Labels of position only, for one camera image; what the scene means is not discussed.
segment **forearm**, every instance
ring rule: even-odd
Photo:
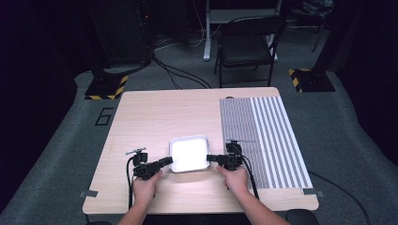
[[[286,220],[263,205],[249,191],[239,193],[236,197],[252,225],[289,224]]]
[[[119,221],[118,225],[141,225],[144,222],[148,205],[134,204],[132,208]]]

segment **human hand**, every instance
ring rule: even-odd
[[[224,177],[224,184],[234,193],[234,195],[247,193],[248,190],[248,173],[245,168],[239,166],[235,171],[228,171],[222,166],[217,166]]]
[[[156,183],[161,179],[163,171],[160,170],[153,175],[149,180],[143,180],[141,177],[135,178],[132,182],[132,189],[134,193],[134,205],[141,204],[148,207],[152,201],[156,189]]]

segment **white container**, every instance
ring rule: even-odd
[[[205,171],[210,165],[206,159],[209,154],[208,141],[203,135],[172,139],[169,150],[173,158],[170,170],[174,173]]]

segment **yellow and black hazard tape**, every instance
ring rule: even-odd
[[[293,82],[293,85],[296,88],[296,91],[297,92],[303,92],[302,89],[301,89],[301,86],[299,85],[299,79],[298,79],[298,77],[296,76],[296,73],[295,73],[296,70],[300,70],[300,71],[311,71],[311,70],[308,69],[308,68],[301,68],[301,69],[292,69],[291,68],[291,69],[289,69],[289,74],[290,74],[290,77],[292,78],[292,82]]]
[[[120,85],[117,88],[116,92],[114,95],[110,95],[110,96],[85,96],[84,99],[91,99],[91,100],[106,100],[106,99],[117,99],[119,98],[122,93],[123,93],[123,89],[126,85],[127,82],[127,78],[128,76],[125,76],[121,81],[120,81]]]

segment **human arm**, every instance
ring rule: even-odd
[[[157,172],[149,180],[141,177],[132,182],[134,191],[134,204],[122,217],[118,225],[141,225],[144,222],[149,205],[156,192],[156,183],[161,179],[162,171]]]
[[[252,225],[289,224],[251,194],[247,187],[248,174],[243,167],[231,172],[217,166],[217,170],[225,177],[224,184],[232,191]]]

